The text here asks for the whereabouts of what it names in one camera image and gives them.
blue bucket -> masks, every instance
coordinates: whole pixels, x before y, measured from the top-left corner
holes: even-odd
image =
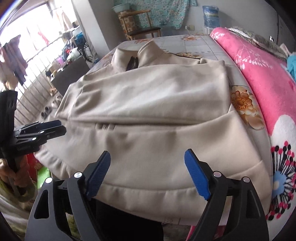
[[[215,6],[203,6],[204,24],[206,28],[220,27],[219,8]]]

metal screw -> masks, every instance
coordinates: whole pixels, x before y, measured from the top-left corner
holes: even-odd
[[[75,178],[80,178],[80,177],[82,177],[82,173],[81,172],[77,172],[77,173],[74,174],[74,177]]]
[[[245,183],[249,183],[249,182],[250,182],[250,179],[249,179],[248,177],[244,177],[244,178],[243,178],[243,181],[244,181]]]
[[[214,172],[214,177],[221,177],[221,176],[222,176],[221,172]]]
[[[52,178],[51,178],[51,177],[46,178],[46,179],[45,179],[45,182],[46,182],[46,183],[51,183],[51,182],[52,182]]]

hanging clothes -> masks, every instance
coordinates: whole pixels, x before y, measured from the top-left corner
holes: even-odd
[[[38,32],[38,35],[40,35],[40,37],[44,40],[46,46],[48,46],[49,40],[45,37],[45,35],[41,31]]]
[[[58,8],[53,10],[52,12],[53,20],[57,23],[58,26],[61,27],[61,31],[65,32],[68,29],[72,28],[72,23],[67,17],[67,15],[64,13],[62,8]]]
[[[133,11],[150,9],[153,26],[170,26],[174,29],[182,27],[189,6],[197,6],[196,0],[115,0],[114,6],[124,3],[130,3]],[[145,14],[138,15],[135,21],[138,27],[148,27]]]
[[[0,81],[6,89],[14,90],[19,83],[18,78],[13,74],[12,70],[6,63],[0,61]]]
[[[1,48],[1,54],[5,60],[7,66],[13,71],[14,75],[17,77],[18,82],[23,86],[26,81],[25,76],[27,76],[26,68],[28,64],[24,60],[22,53],[18,47],[20,43],[21,35],[18,35],[11,39],[9,43],[6,43]]]

floral curtain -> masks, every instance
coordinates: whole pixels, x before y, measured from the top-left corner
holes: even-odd
[[[196,0],[114,0],[114,5],[130,3],[132,10],[150,9],[153,26],[181,28],[189,6],[197,6]],[[148,27],[145,14],[135,16],[138,27]]]

wooden chair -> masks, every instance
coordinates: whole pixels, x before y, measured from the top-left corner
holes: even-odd
[[[153,27],[151,25],[151,20],[150,17],[148,15],[148,13],[151,12],[151,10],[141,10],[141,11],[132,11],[132,12],[127,12],[125,14],[122,14],[119,19],[123,19],[124,22],[124,27],[126,30],[126,33],[129,37],[130,40],[134,40],[135,37],[139,36],[139,35],[143,35],[143,34],[151,34],[152,38],[154,38],[154,34],[153,33],[157,33],[158,37],[161,37],[161,32],[160,32],[160,27]],[[126,27],[126,22],[124,20],[124,18],[127,18],[129,16],[134,16],[134,15],[138,15],[138,14],[142,14],[142,13],[146,13],[147,14],[147,19],[148,19],[148,23],[150,27],[146,27],[146,28],[140,28],[140,29],[136,29],[133,31],[128,32],[128,28]]]

